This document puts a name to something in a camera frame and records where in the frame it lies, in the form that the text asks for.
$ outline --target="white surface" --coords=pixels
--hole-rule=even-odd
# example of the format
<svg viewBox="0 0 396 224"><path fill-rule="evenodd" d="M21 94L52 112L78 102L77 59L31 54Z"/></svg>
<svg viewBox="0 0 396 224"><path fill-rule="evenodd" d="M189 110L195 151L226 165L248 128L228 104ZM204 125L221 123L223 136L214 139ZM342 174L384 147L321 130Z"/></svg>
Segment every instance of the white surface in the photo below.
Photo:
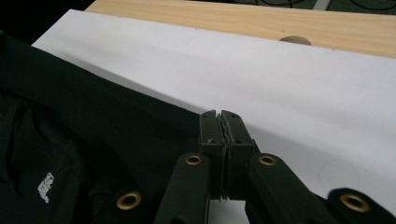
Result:
<svg viewBox="0 0 396 224"><path fill-rule="evenodd" d="M396 214L395 59L75 10L33 46L196 113L233 111L316 194L353 188Z"/></svg>

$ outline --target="black cloth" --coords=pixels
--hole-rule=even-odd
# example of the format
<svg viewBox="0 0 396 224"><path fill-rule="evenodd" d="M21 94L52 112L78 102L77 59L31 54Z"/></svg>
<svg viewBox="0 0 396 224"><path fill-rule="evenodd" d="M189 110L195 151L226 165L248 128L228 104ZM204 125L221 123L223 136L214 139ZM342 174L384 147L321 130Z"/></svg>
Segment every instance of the black cloth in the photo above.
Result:
<svg viewBox="0 0 396 224"><path fill-rule="evenodd" d="M87 167L87 171L72 172L73 174L67 177L67 179L80 178L78 183L85 186L84 190L86 190L73 187L76 192L82 194L69 204L73 214L77 210L78 213L89 214L92 219L101 216L101 220L105 220L107 217L107 221L102 221L102 223L109 223L115 220L111 218L112 216L125 215L125 213L120 214L120 211L115 209L114 203L110 202L114 202L121 193L127 190L137 189L144 195L142 201L144 210L139 212L138 220L139 222L150 221L177 158L191 151L191 148L188 148L188 139L198 136L199 115L100 78L11 36L6 36L4 46L0 52L2 120L0 125L7 125L10 121L8 113L11 113L9 112L11 108L24 105L25 107L22 108L30 108L23 110L26 116L33 113L47 123L56 124L55 130L68 133L69 136L78 139L78 143L83 146L77 145L76 150L70 151L77 157L76 160L81 166ZM55 132L47 131L46 133L51 136L50 133ZM8 151L16 149L7 147L1 150L0 160L9 162ZM19 151L15 153L28 155ZM20 163L20 167L31 173L35 173L35 170L30 170L31 167L32 169L35 166L40 168L43 162L45 163L43 160L46 160L36 157L25 159L28 162ZM69 159L62 154L55 160L60 162ZM19 174L19 172L9 171L4 164L2 165L0 176L2 181L7 176L7 178L14 178L14 175ZM50 171L47 171L45 166L42 169L42 173L35 173L35 180L28 179L26 183L35 186L40 184L36 183L37 179L40 182L47 178ZM53 185L59 178L63 178L57 177L54 173L51 174ZM3 200L5 197L8 201L21 201L27 207L31 206L31 202L28 201L31 196L27 197L24 190L18 195L7 194L8 190L13 189L9 183L5 184L8 187L7 190L3 187L0 190L2 208L7 208L7 203ZM35 197L40 196L38 192L34 193ZM87 197L90 205L78 208L79 204L86 204L84 199ZM75 205L74 203L78 200L81 200L80 203ZM40 211L40 214L49 218L44 212ZM32 221L27 218L17 222L4 222L3 220L6 219L3 219L3 216L24 218L18 216L16 210L13 213L2 213L0 222L29 223L28 221ZM65 219L65 222L57 217L55 219L56 221L49 223L70 223L69 219Z"/></svg>

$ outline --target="brass grommet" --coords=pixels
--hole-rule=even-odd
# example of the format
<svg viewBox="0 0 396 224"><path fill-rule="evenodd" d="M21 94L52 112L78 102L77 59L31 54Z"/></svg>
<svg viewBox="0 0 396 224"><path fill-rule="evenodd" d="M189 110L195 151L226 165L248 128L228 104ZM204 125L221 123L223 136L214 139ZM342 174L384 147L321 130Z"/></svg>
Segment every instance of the brass grommet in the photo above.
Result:
<svg viewBox="0 0 396 224"><path fill-rule="evenodd" d="M189 156L186 157L185 161L188 165L198 165L202 162L202 159L199 156Z"/></svg>
<svg viewBox="0 0 396 224"><path fill-rule="evenodd" d="M346 207L357 212L364 213L370 210L370 205L357 195L346 193L340 196L340 200Z"/></svg>
<svg viewBox="0 0 396 224"><path fill-rule="evenodd" d="M121 210L130 210L137 207L142 202L142 196L137 191L123 194L117 200L117 207Z"/></svg>
<svg viewBox="0 0 396 224"><path fill-rule="evenodd" d="M275 165L276 159L271 156L260 156L259 161L264 165Z"/></svg>

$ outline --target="black fabric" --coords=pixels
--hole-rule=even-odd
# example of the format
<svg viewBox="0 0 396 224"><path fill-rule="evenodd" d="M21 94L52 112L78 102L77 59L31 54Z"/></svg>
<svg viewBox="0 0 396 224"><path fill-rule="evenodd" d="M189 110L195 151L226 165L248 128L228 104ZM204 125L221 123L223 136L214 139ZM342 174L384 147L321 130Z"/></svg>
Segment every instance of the black fabric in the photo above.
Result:
<svg viewBox="0 0 396 224"><path fill-rule="evenodd" d="M123 88L13 37L7 36L6 40L6 49L0 52L2 123L12 106L28 104L40 118L60 124L87 145L79 153L89 170L84 197L90 198L90 209L72 205L80 207L79 213L112 217L117 212L114 203L109 202L125 190L139 189L148 199L142 203L146 209L139 213L139 220L148 221L155 213L177 158L191 151L187 140L197 138L199 116ZM5 153L1 152L0 160L8 161ZM41 160L44 159L29 161L23 169L39 167ZM3 172L2 176L16 174ZM43 180L46 174L37 174L37 178ZM3 197L6 192L0 190L0 194Z"/></svg>
<svg viewBox="0 0 396 224"><path fill-rule="evenodd" d="M13 105L0 129L1 223L72 223L78 203L88 200L89 178L80 144L43 120L28 105Z"/></svg>

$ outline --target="white sheet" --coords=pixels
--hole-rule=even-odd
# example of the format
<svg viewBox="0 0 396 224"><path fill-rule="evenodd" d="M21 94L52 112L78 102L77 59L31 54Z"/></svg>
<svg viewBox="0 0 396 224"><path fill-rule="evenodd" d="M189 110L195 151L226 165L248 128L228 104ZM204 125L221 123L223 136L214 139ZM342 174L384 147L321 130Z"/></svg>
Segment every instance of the white sheet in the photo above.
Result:
<svg viewBox="0 0 396 224"><path fill-rule="evenodd" d="M316 194L353 188L396 214L395 59L75 10L33 46L196 113L233 111ZM230 204L240 220L213 217ZM212 207L212 223L248 223L241 203Z"/></svg>

